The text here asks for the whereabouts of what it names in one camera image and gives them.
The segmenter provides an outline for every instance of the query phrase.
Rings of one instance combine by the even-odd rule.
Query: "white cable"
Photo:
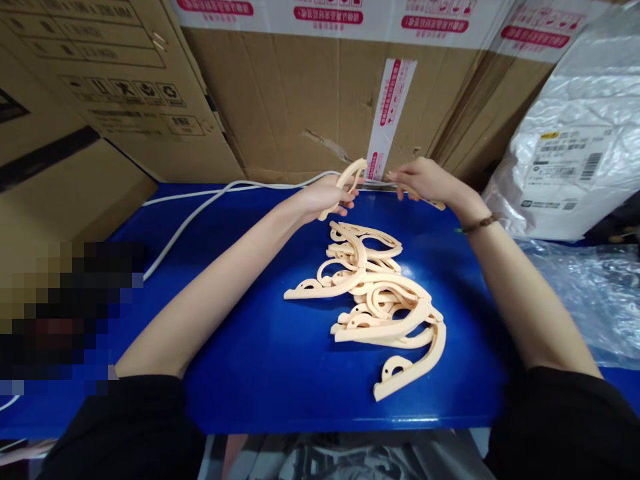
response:
[[[22,443],[22,442],[24,442],[25,440],[28,440],[28,439],[18,440],[18,441],[15,441],[15,442],[13,442],[13,443],[10,443],[10,444],[8,444],[8,445],[5,445],[4,447],[0,448],[0,451],[2,451],[2,450],[6,450],[6,449],[8,449],[8,448],[11,448],[11,447],[13,447],[14,445],[17,445],[18,443]]]
[[[143,281],[148,280],[149,277],[153,275],[153,272],[155,272],[156,268],[158,268],[158,265],[160,265],[160,263],[162,263],[162,260],[165,259],[165,257],[169,253],[169,250],[171,250],[171,248],[173,247],[173,244],[176,242],[176,240],[178,240],[178,237],[180,237],[180,235],[182,235],[182,232],[185,230],[185,228],[187,228],[188,224],[190,224],[191,221],[194,218],[196,218],[196,216],[200,212],[202,212],[202,210],[207,208],[214,201],[218,200],[218,198],[220,198],[226,192],[228,192],[228,191],[252,190],[252,189],[256,189],[256,188],[270,188],[270,189],[275,189],[275,190],[289,190],[289,189],[294,189],[294,188],[302,188],[302,187],[306,187],[308,184],[313,183],[316,180],[324,177],[325,175],[340,175],[340,174],[338,172],[334,172],[334,171],[322,172],[319,175],[316,175],[314,178],[312,178],[310,180],[307,180],[307,181],[304,181],[302,183],[299,183],[298,185],[288,185],[288,184],[284,184],[284,183],[269,184],[269,183],[254,182],[254,181],[250,181],[250,180],[237,180],[237,181],[231,182],[226,187],[224,187],[223,189],[220,189],[220,190],[207,190],[207,191],[194,192],[194,193],[185,193],[185,194],[182,194],[182,195],[172,195],[170,197],[163,197],[163,198],[154,199],[154,200],[150,200],[148,202],[145,202],[142,205],[143,207],[147,207],[149,205],[153,205],[154,203],[164,202],[164,201],[168,201],[168,200],[178,200],[178,199],[182,199],[182,198],[197,197],[197,196],[200,196],[200,195],[210,195],[212,193],[215,194],[210,199],[208,199],[206,202],[204,202],[202,205],[200,205],[198,208],[196,208],[196,210],[192,211],[191,214],[186,218],[186,220],[184,220],[184,222],[182,222],[180,227],[178,227],[178,230],[175,231],[175,233],[173,234],[173,236],[171,237],[169,242],[162,249],[162,252],[160,252],[160,255],[158,255],[158,258],[156,258],[156,260],[149,267],[149,270],[147,270],[145,272],[145,274],[143,275]],[[234,186],[241,185],[241,184],[245,184],[245,185],[248,184],[250,186],[249,187],[233,188]],[[395,184],[394,183],[389,183],[389,182],[381,182],[381,181],[378,181],[378,180],[366,180],[365,181],[365,185],[376,186],[376,187],[386,187],[386,186],[391,186],[391,185],[395,185]]]
[[[9,400],[2,407],[0,407],[0,411],[2,411],[4,409],[7,409],[10,406],[12,406],[14,403],[16,403],[18,401],[18,398],[20,398],[20,395],[14,395],[11,400]]]

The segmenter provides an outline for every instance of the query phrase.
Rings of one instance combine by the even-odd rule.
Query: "black sleeve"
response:
[[[612,385],[546,367],[507,387],[486,465],[502,479],[640,478],[640,424]]]
[[[204,444],[180,379],[124,377],[85,400],[38,479],[196,479]]]

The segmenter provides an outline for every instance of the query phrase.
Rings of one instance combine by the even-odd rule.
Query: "blue table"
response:
[[[156,197],[210,188],[161,185]],[[109,333],[100,341],[111,349],[111,362],[192,278],[290,194],[266,189],[230,193],[206,208],[144,288],[130,292],[120,318],[109,321]],[[143,241],[148,266],[206,198],[144,207],[111,239]],[[326,259],[329,224],[316,221],[294,235],[188,370],[188,411],[204,432],[481,427],[498,414],[502,387],[521,366],[466,239],[453,231],[458,224],[452,212],[424,202],[399,205],[390,193],[362,192],[347,221],[388,232],[403,243],[396,258],[403,274],[430,292],[447,324],[440,362],[376,403],[373,384],[384,362],[396,354],[416,361],[425,350],[334,343],[329,328],[353,306],[349,295],[283,300],[285,290],[314,277]],[[640,412],[640,372],[603,369],[603,374]],[[81,383],[50,382],[48,392],[26,396],[0,412],[0,438],[59,436],[84,396]]]

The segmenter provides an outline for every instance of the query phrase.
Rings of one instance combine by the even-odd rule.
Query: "cardboard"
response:
[[[4,48],[156,179],[244,177],[162,2],[6,0],[0,20]]]
[[[446,170],[482,189],[555,64],[584,28],[624,1],[519,1],[434,148]]]
[[[86,125],[0,46],[0,166]]]
[[[0,324],[22,318],[24,303],[46,302],[83,242],[106,239],[156,188],[99,139],[0,193]]]
[[[157,184],[0,47],[0,333]]]
[[[380,96],[389,61],[415,71],[372,177],[430,155],[508,12],[500,0],[172,5],[245,174],[287,183],[341,171],[344,157],[373,164],[374,118],[394,108]]]
[[[294,183],[366,151],[370,178],[424,155],[482,183],[554,64],[616,2],[171,3],[248,178]],[[406,98],[386,96],[394,61],[415,62]]]

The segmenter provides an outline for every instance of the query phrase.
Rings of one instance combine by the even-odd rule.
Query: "bracelet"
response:
[[[464,233],[465,235],[469,235],[476,230],[480,230],[482,227],[486,227],[493,222],[496,222],[502,218],[502,214],[500,212],[493,212],[490,217],[485,218],[484,220],[480,220],[480,222],[475,225],[470,225],[469,227],[462,227],[455,229],[456,233]]]

